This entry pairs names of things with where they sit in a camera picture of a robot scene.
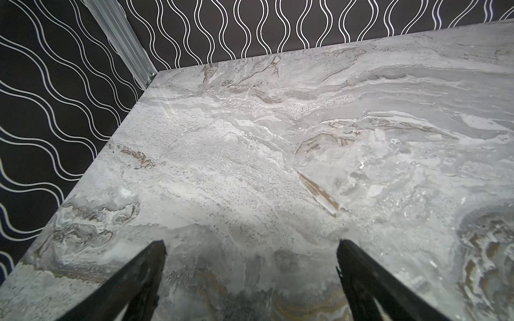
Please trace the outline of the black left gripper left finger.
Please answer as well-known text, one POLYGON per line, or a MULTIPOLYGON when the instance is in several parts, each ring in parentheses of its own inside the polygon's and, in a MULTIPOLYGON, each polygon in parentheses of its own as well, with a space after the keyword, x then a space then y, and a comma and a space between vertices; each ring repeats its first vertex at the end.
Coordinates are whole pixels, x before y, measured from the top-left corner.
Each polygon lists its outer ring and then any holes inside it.
POLYGON ((159 303, 166 259, 164 241, 151 242, 101 287, 62 315, 60 320, 151 320, 159 303))

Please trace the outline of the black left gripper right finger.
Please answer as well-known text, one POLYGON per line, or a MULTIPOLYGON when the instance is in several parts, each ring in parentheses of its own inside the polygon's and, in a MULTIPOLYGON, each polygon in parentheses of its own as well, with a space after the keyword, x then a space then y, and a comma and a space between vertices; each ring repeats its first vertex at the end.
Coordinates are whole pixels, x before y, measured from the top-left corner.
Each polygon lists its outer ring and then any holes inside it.
POLYGON ((448 320, 351 240, 339 242, 337 262, 354 320, 448 320))

